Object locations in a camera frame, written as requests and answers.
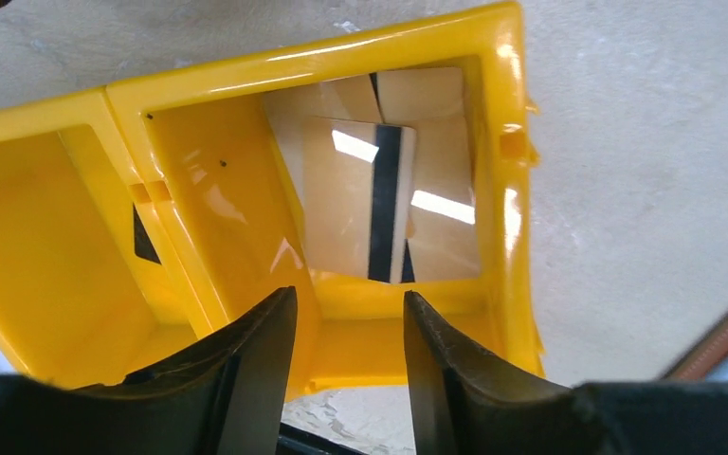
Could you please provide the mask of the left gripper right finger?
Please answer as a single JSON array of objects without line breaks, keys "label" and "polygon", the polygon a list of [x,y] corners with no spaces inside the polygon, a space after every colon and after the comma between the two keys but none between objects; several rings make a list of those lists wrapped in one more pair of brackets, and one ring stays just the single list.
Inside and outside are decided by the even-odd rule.
[{"label": "left gripper right finger", "polygon": [[404,351],[421,454],[728,454],[728,382],[588,382],[504,360],[404,296]]}]

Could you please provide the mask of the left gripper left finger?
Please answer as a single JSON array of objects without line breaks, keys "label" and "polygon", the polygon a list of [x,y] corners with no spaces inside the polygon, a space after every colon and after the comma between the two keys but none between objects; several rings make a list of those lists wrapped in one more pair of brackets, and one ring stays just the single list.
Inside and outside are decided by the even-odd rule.
[{"label": "left gripper left finger", "polygon": [[0,454],[272,454],[296,337],[283,287],[113,386],[0,374]]}]

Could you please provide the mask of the white card with black stripe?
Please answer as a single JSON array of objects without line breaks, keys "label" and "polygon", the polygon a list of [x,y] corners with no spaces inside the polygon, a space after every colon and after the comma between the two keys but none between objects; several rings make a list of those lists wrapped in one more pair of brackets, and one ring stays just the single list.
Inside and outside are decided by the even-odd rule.
[{"label": "white card with black stripe", "polygon": [[304,252],[319,272],[413,282],[410,196],[417,134],[387,123],[309,118],[302,130]]}]

